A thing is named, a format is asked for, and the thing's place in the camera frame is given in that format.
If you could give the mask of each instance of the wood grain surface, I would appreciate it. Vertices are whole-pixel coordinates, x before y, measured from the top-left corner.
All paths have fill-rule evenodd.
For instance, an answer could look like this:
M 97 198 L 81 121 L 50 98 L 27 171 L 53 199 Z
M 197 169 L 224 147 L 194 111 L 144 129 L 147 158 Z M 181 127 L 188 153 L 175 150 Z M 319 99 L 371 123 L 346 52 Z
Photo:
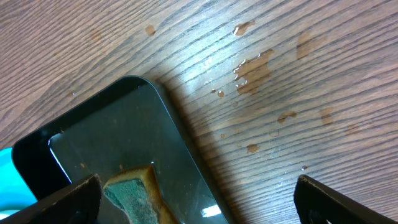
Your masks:
M 300 174 L 398 220 L 397 21 L 392 0 L 0 0 L 0 148 L 140 75 L 241 223 L 299 223 Z

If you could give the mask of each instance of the water spill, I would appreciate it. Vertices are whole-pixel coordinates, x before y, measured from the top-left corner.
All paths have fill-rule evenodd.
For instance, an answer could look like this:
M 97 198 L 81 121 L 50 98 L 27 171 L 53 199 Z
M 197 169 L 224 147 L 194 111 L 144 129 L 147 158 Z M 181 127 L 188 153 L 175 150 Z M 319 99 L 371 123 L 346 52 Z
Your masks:
M 281 187 L 281 186 L 283 186 L 283 184 L 284 184 L 284 178 L 283 177 L 279 177 L 279 180 L 280 180 L 280 182 L 278 183 L 278 187 Z
M 224 97 L 224 92 L 223 92 L 222 90 L 219 90 L 219 91 L 218 91 L 218 96 L 219 96 L 219 97 Z
M 283 122 L 285 122 L 286 118 L 288 118 L 288 117 L 295 118 L 296 116 L 297 116 L 296 112 L 286 111 L 286 112 L 283 112 L 281 115 L 279 115 L 278 122 L 279 122 L 279 124 L 282 124 Z
M 359 126 L 357 124 L 351 124 L 348 126 L 348 130 L 346 131 L 346 135 L 356 134 L 359 132 Z
M 273 131 L 273 132 L 271 132 L 271 133 L 269 133 L 269 136 L 271 136 L 271 137 L 278 137 L 279 136 L 279 130 L 276 130 L 276 131 Z
M 236 85 L 239 94 L 257 93 L 260 85 L 271 77 L 271 71 L 268 69 L 268 60 L 272 53 L 274 53 L 274 50 L 266 50 L 254 59 L 244 60 L 233 70 L 235 74 L 234 80 L 236 82 L 240 79 L 243 80 L 241 84 Z
M 246 148 L 248 149 L 248 153 L 254 153 L 259 150 L 260 147 L 258 147 L 256 144 L 250 144 Z
M 297 60 L 306 57 L 308 54 L 316 50 L 325 40 L 326 36 L 324 35 L 313 38 L 309 31 L 305 31 L 300 34 L 297 40 Z
M 275 159 L 278 156 L 279 156 L 279 151 L 278 150 L 272 150 L 272 152 L 269 154 L 269 157 L 271 159 Z
M 153 36 L 156 31 L 155 31 L 155 27 L 152 25 L 149 25 L 145 28 L 145 32 L 149 35 L 149 36 Z
M 239 103 L 237 101 L 232 101 L 231 102 L 231 106 L 233 107 L 237 107 L 239 105 Z
M 333 108 L 325 108 L 319 111 L 324 126 L 333 124 L 333 117 L 330 114 L 332 111 Z
M 245 22 L 242 24 L 238 24 L 237 26 L 235 26 L 234 31 L 232 31 L 232 33 L 234 35 L 243 35 L 246 30 L 250 27 L 253 26 L 254 24 L 256 24 L 255 21 L 250 21 L 250 22 Z
M 96 29 L 92 30 L 92 31 L 90 32 L 90 39 L 91 39 L 92 41 L 99 41 L 99 40 L 101 40 L 101 39 L 102 39 L 102 33 L 101 33 L 101 31 L 96 30 Z

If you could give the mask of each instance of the wet spot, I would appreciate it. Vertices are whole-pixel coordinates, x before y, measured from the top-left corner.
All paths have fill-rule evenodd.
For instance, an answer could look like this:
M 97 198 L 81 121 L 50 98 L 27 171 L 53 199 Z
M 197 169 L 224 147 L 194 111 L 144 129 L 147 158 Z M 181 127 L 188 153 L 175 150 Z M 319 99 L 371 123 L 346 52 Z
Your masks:
M 279 130 L 276 130 L 276 131 L 273 131 L 273 132 L 269 133 L 269 136 L 271 136 L 273 138 L 278 137 L 279 136 Z
M 101 40 L 102 39 L 102 33 L 101 33 L 101 31 L 99 31 L 99 30 L 92 30 L 91 32 L 90 32 L 90 39 L 92 40 L 92 41 L 99 41 L 99 40 Z
M 286 111 L 286 112 L 283 112 L 281 115 L 279 115 L 278 122 L 279 122 L 279 124 L 282 124 L 283 122 L 285 122 L 286 118 L 288 118 L 288 117 L 295 118 L 296 116 L 297 116 L 296 112 Z
M 333 124 L 333 117 L 331 115 L 332 111 L 333 111 L 333 108 L 325 108 L 325 109 L 319 111 L 323 125 Z
M 297 40 L 297 60 L 306 57 L 316 50 L 325 40 L 326 36 L 313 37 L 309 31 L 300 34 Z
M 250 144 L 246 148 L 248 149 L 248 153 L 254 153 L 259 150 L 259 147 L 256 144 Z
M 238 24 L 235 26 L 234 31 L 232 31 L 232 33 L 234 35 L 243 35 L 246 30 L 250 27 L 253 26 L 254 24 L 256 24 L 255 21 L 250 21 L 250 22 L 245 22 L 242 24 Z
M 74 91 L 68 91 L 67 96 L 73 97 L 73 96 L 75 96 L 75 92 Z
M 351 124 L 348 126 L 348 130 L 346 131 L 346 135 L 356 134 L 359 132 L 359 126 L 357 124 Z
M 149 25 L 145 28 L 145 32 L 149 35 L 149 36 L 153 36 L 156 31 L 155 31 L 155 27 L 152 25 Z
M 218 96 L 219 97 L 224 97 L 224 92 L 222 90 L 218 91 Z
M 274 50 L 266 50 L 254 59 L 244 60 L 233 70 L 234 81 L 240 82 L 236 85 L 239 94 L 257 93 L 260 85 L 271 77 L 268 60 L 272 53 L 274 53 Z
M 231 106 L 233 107 L 237 107 L 239 105 L 239 103 L 237 101 L 232 101 L 231 102 Z

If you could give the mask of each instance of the sponge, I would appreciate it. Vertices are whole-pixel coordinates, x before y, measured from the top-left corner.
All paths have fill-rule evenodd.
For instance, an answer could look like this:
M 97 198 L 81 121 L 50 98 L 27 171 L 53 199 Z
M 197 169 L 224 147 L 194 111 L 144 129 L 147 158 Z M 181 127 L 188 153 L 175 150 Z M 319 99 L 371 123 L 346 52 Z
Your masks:
M 133 224 L 177 224 L 162 199 L 153 165 L 124 170 L 112 176 L 104 194 Z

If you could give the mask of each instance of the light blue object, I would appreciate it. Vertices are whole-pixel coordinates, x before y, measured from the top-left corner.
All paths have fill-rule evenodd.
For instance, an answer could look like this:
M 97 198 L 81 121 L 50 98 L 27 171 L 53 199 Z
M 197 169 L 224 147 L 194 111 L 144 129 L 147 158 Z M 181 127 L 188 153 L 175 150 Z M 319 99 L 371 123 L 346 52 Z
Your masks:
M 0 220 L 37 201 L 12 163 L 11 151 L 0 151 Z

